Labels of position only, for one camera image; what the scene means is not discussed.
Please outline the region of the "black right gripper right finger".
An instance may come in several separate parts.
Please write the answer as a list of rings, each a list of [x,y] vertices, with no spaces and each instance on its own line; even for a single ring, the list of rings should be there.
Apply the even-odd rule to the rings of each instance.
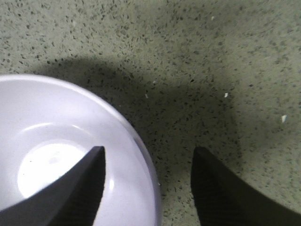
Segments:
[[[193,152],[191,191],[202,226],[299,226],[301,215],[241,180],[210,151]]]

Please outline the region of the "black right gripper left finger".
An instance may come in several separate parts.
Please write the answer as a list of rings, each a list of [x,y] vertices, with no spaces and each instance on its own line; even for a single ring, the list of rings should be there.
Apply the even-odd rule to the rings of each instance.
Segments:
[[[58,180],[0,212],[2,226],[91,226],[103,196],[105,149],[93,147]]]

